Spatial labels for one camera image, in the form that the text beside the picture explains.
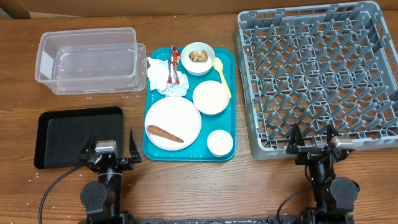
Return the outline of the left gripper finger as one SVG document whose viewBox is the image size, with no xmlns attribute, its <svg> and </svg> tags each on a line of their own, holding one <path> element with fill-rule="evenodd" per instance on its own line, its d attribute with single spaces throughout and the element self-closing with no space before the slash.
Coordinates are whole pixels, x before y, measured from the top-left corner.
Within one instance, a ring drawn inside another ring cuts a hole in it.
<svg viewBox="0 0 398 224">
<path fill-rule="evenodd" d="M 140 158 L 140 153 L 137 149 L 132 130 L 130 130 L 129 134 L 129 152 L 132 158 Z"/>
<path fill-rule="evenodd" d="M 81 150 L 81 154 L 88 154 L 89 152 L 95 149 L 95 145 L 96 145 L 96 134 L 92 132 L 89 140 Z"/>
</svg>

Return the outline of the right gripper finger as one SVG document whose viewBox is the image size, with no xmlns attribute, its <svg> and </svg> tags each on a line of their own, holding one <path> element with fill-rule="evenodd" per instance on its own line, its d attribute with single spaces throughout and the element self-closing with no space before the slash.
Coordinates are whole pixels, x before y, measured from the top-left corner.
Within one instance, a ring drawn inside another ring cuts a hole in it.
<svg viewBox="0 0 398 224">
<path fill-rule="evenodd" d="M 334 128 L 332 124 L 326 126 L 327 144 L 329 146 L 336 146 L 336 138 L 340 136 L 340 133 Z"/>
<path fill-rule="evenodd" d="M 305 146 L 304 139 L 302 137 L 302 133 L 300 131 L 299 125 L 295 123 L 292 126 L 292 132 L 291 132 L 291 137 L 289 140 L 289 144 L 287 146 L 288 149 L 290 148 L 295 148 L 299 146 Z"/>
</svg>

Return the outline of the carrot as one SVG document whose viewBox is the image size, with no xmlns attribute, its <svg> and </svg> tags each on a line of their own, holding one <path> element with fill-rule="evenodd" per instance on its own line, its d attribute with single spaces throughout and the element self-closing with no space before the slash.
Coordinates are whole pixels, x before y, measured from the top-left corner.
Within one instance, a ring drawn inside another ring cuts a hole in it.
<svg viewBox="0 0 398 224">
<path fill-rule="evenodd" d="M 155 125 L 148 125 L 147 127 L 147 131 L 151 134 L 154 134 L 156 136 L 162 137 L 162 138 L 166 138 L 169 139 L 171 141 L 175 141 L 175 142 L 183 142 L 183 140 L 169 132 L 167 132 L 166 130 L 155 126 Z"/>
</svg>

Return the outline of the white cup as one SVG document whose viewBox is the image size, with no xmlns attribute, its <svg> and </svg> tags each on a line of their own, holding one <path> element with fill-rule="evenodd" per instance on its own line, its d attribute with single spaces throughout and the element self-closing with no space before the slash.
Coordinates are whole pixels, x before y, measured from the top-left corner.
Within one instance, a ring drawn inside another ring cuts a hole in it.
<svg viewBox="0 0 398 224">
<path fill-rule="evenodd" d="M 223 157 L 231 152 L 234 141 L 230 133 L 218 129 L 209 134 L 207 146 L 214 156 Z"/>
</svg>

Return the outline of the white napkin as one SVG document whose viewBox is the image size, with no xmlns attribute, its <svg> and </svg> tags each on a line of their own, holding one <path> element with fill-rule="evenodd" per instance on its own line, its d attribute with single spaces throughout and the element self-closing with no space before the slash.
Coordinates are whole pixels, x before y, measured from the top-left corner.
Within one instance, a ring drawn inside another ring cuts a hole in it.
<svg viewBox="0 0 398 224">
<path fill-rule="evenodd" d="M 168 62 L 166 60 L 147 58 L 150 67 L 147 69 L 150 90 L 157 90 L 165 96 L 185 96 L 189 89 L 188 77 L 177 71 L 178 83 L 167 83 L 169 78 Z"/>
</svg>

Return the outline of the white bowl with rice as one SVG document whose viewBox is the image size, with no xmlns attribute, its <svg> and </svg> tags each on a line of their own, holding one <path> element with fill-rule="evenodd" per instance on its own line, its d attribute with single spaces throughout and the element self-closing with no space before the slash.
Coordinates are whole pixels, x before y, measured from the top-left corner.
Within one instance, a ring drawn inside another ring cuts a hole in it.
<svg viewBox="0 0 398 224">
<path fill-rule="evenodd" d="M 208 80 L 195 87 L 192 100 L 199 112 L 213 116 L 226 109 L 229 95 L 220 82 Z"/>
</svg>

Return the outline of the red snack wrapper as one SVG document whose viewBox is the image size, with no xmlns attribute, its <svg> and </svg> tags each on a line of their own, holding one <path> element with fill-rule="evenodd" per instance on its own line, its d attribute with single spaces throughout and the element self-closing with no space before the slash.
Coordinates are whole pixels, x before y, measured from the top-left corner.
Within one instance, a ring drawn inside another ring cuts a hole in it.
<svg viewBox="0 0 398 224">
<path fill-rule="evenodd" d="M 177 75 L 177 69 L 178 69 L 178 65 L 179 65 L 179 61 L 180 61 L 181 52 L 179 50 L 177 50 L 174 45 L 172 45 L 170 48 L 171 48 L 171 54 L 168 59 L 169 76 L 168 76 L 167 83 L 179 84 L 180 81 L 179 81 L 179 78 Z"/>
</svg>

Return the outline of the small white bowl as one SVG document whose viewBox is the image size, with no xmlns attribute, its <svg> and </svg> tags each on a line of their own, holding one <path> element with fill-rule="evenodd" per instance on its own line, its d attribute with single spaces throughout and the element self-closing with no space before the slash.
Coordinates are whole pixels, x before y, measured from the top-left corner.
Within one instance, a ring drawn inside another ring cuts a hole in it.
<svg viewBox="0 0 398 224">
<path fill-rule="evenodd" d="M 197 54 L 201 53 L 202 51 L 206 52 L 208 56 L 207 60 L 202 62 L 194 62 L 191 59 L 190 54 L 192 52 Z M 193 42 L 183 48 L 180 61 L 188 73 L 195 76 L 202 76 L 208 73 L 213 67 L 215 62 L 215 51 L 206 43 Z"/>
</svg>

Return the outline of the brown food piece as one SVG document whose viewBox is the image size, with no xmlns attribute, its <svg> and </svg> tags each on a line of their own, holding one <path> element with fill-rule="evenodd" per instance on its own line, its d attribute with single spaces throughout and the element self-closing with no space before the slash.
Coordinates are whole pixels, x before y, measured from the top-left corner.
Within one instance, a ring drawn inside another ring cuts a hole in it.
<svg viewBox="0 0 398 224">
<path fill-rule="evenodd" d="M 189 58 L 192 62 L 206 62 L 208 60 L 208 54 L 205 50 L 193 51 L 189 53 Z"/>
</svg>

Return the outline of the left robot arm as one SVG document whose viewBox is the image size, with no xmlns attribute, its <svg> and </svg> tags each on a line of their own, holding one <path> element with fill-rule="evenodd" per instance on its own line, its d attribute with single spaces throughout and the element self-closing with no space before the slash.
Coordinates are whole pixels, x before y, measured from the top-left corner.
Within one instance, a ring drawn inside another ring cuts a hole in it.
<svg viewBox="0 0 398 224">
<path fill-rule="evenodd" d="M 133 215 L 121 210 L 123 172 L 142 162 L 133 133 L 129 134 L 129 152 L 130 157 L 119 157 L 116 141 L 97 141 L 95 134 L 81 150 L 79 160 L 98 174 L 98 180 L 86 184 L 80 194 L 86 223 L 135 222 Z"/>
</svg>

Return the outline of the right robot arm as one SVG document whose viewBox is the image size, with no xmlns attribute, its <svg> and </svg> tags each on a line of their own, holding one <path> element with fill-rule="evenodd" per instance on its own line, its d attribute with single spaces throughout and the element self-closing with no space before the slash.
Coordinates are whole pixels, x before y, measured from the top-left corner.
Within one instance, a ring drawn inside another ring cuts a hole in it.
<svg viewBox="0 0 398 224">
<path fill-rule="evenodd" d="M 293 223 L 353 223 L 349 215 L 354 210 L 359 185 L 347 178 L 337 177 L 333 164 L 345 160 L 353 151 L 350 138 L 341 136 L 333 125 L 326 126 L 324 146 L 306 146 L 299 125 L 292 126 L 286 153 L 296 155 L 295 164 L 305 166 L 305 175 L 311 186 L 285 199 L 277 210 L 277 221 L 282 223 L 280 211 L 292 198 L 311 190 L 315 206 L 292 219 Z"/>
</svg>

